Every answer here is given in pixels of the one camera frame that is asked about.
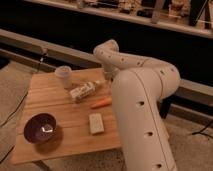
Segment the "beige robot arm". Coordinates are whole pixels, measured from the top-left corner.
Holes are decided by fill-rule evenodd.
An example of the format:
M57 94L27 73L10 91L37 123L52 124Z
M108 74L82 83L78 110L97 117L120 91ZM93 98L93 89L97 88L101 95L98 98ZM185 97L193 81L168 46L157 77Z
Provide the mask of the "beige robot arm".
M108 40L93 50L113 79L112 107L127 171L178 171L157 102L180 84L177 68L152 57L121 53Z

